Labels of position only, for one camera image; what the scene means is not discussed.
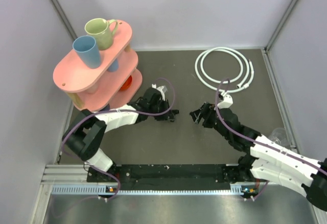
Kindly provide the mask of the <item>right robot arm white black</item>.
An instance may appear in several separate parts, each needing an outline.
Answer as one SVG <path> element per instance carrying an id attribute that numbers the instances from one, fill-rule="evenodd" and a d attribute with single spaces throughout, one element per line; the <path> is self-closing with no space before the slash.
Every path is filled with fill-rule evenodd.
<path id="1" fill-rule="evenodd" d="M 307 158 L 239 122 L 231 109 L 205 102 L 190 112 L 194 123 L 215 129 L 234 149 L 246 153 L 252 163 L 238 168 L 241 179 L 273 182 L 304 196 L 326 211 L 326 161 Z"/>

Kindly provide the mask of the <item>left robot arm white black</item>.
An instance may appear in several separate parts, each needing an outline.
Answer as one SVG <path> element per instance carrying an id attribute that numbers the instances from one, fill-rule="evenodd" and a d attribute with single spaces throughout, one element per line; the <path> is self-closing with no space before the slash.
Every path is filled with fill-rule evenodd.
<path id="1" fill-rule="evenodd" d="M 174 122 L 179 110 L 172 109 L 165 97 L 165 86 L 152 86 L 136 101 L 121 107 L 93 113 L 80 111 L 73 124 L 62 137 L 66 145 L 79 159 L 98 169 L 104 181 L 114 179 L 116 169 L 113 160 L 100 145 L 105 133 L 125 125 L 133 125 L 153 117 L 156 121 Z"/>

